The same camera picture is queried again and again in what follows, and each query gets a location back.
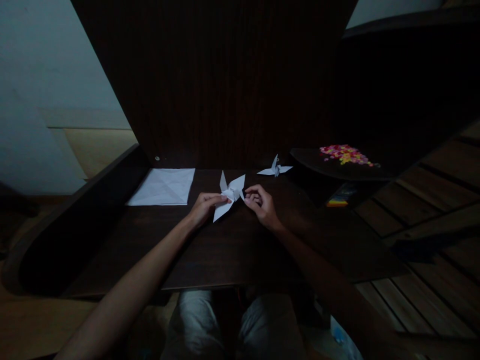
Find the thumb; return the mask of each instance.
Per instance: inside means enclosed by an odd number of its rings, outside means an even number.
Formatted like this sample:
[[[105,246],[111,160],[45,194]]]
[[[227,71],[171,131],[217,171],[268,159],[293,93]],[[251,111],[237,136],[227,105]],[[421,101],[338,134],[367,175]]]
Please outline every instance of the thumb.
[[[225,195],[222,195],[222,196],[214,196],[212,197],[211,199],[205,201],[205,204],[207,207],[212,207],[213,205],[215,204],[218,204],[218,203],[224,203],[228,200],[229,198],[226,197]]]
[[[245,199],[245,204],[252,209],[257,216],[259,216],[262,213],[262,208],[259,206],[258,203],[255,201],[250,200],[249,198]]]

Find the leg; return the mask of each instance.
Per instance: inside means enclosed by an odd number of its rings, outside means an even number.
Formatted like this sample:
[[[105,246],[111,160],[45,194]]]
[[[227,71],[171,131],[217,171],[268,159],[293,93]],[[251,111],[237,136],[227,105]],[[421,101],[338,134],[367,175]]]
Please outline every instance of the leg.
[[[224,346],[211,301],[211,291],[180,294],[168,325],[161,360],[224,359]]]
[[[258,297],[241,322],[237,359],[307,358],[288,295],[271,293]]]

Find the desk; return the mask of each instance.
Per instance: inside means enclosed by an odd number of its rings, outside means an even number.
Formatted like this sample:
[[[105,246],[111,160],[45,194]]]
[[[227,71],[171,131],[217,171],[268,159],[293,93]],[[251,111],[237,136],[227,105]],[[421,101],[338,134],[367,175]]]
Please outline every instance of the desk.
[[[127,207],[116,229],[64,296],[105,294],[188,214],[201,191],[219,191],[221,172],[197,170],[187,206]],[[231,180],[246,174],[245,188],[261,184],[273,196],[282,222],[324,254],[351,282],[405,272],[402,264],[349,210],[317,210],[286,176],[274,178],[256,172],[226,170],[225,176]],[[161,288],[172,291],[302,281],[287,251],[239,200],[227,214],[215,223],[210,219],[192,236]]]
[[[26,234],[2,269],[18,295],[98,298],[188,214],[200,192],[218,192],[221,170],[197,169],[187,206],[125,206],[148,173],[133,146]],[[346,208],[317,209],[285,174],[226,170],[245,187],[262,184],[278,217],[353,283],[405,274],[401,262]],[[194,233],[161,284],[163,291],[303,282],[281,244],[239,200]]]

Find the white paper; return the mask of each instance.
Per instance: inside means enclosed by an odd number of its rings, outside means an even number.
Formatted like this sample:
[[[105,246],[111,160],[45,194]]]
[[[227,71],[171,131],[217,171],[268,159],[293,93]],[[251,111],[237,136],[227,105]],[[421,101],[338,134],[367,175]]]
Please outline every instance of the white paper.
[[[128,206],[187,205],[195,169],[151,169]]]
[[[234,202],[237,201],[239,198],[245,201],[244,193],[242,191],[244,189],[244,185],[245,185],[245,175],[242,175],[240,177],[237,177],[227,186],[227,180],[225,180],[225,174],[223,171],[221,172],[220,191],[222,195],[225,195],[227,198],[231,200],[231,203],[223,202],[221,204],[215,205],[215,214],[213,215],[213,222],[217,221],[222,215],[224,215],[228,210],[230,210]]]
[[[271,168],[264,169],[262,171],[257,172],[259,175],[275,175],[277,177],[280,174],[286,173],[288,170],[293,168],[293,166],[281,166],[277,165],[277,161],[279,160],[279,155],[277,154],[273,159],[273,163],[271,164]]]

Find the human hand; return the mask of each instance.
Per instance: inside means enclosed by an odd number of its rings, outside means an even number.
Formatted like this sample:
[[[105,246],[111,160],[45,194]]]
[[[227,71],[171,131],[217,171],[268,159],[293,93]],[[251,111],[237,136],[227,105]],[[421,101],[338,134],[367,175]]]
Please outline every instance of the human hand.
[[[250,186],[245,192],[245,204],[255,212],[264,227],[271,231],[282,227],[275,211],[274,200],[261,185]]]
[[[201,227],[210,215],[210,209],[219,203],[232,201],[219,193],[201,192],[187,217],[195,229]]]

